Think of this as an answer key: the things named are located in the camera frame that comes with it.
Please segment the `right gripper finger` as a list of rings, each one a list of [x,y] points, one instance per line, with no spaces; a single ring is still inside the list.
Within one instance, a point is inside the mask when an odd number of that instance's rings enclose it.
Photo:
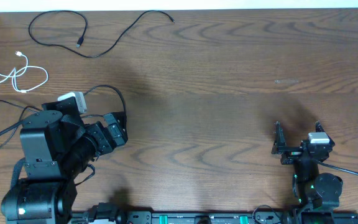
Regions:
[[[272,154],[283,154],[287,149],[287,143],[284,137],[283,128],[280,122],[275,123],[275,140],[273,142]]]
[[[325,132],[325,130],[324,130],[324,128],[323,128],[323,126],[322,126],[320,121],[315,122],[315,132]],[[330,136],[329,136],[329,138],[330,138],[329,144],[331,146],[335,146],[335,142],[332,140],[332,138]]]

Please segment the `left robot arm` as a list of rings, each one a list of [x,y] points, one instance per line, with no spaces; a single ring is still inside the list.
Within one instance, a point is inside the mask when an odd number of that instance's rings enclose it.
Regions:
[[[75,179],[90,162],[128,140],[125,112],[103,115],[106,126],[85,124],[78,112],[44,110],[24,120],[24,158],[1,202],[7,223],[68,223],[77,191]]]

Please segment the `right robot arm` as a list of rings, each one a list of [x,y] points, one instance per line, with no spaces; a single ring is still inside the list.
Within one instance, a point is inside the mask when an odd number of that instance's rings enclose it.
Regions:
[[[333,209],[339,206],[343,181],[330,173],[320,173],[318,164],[329,158],[335,146],[320,122],[297,147],[287,145],[283,128],[275,123],[272,154],[281,156],[282,165],[294,168],[292,189],[299,206],[285,212],[282,223],[334,223]]]

